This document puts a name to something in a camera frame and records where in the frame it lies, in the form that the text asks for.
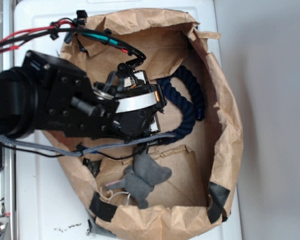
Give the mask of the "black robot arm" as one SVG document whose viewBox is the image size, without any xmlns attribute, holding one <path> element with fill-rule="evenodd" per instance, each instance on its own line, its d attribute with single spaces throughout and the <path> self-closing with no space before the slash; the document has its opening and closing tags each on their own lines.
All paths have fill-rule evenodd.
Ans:
<svg viewBox="0 0 300 240">
<path fill-rule="evenodd" d="M 151 134 L 167 101 L 136 60 L 120 63 L 106 82 L 91 82 L 71 62 L 28 51 L 20 67 L 0 73 L 0 134 L 12 139 L 35 130 L 66 137 L 133 140 Z"/>
</svg>

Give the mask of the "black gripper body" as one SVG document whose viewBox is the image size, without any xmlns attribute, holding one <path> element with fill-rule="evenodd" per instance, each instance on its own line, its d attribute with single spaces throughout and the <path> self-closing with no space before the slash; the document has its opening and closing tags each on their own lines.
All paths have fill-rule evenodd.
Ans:
<svg viewBox="0 0 300 240">
<path fill-rule="evenodd" d="M 71 62 L 28 51 L 22 69 L 34 85 L 35 130 L 61 131 L 66 137 L 133 140 L 150 135 L 157 112 L 167 104 L 157 84 L 140 82 L 106 94 Z"/>
</svg>

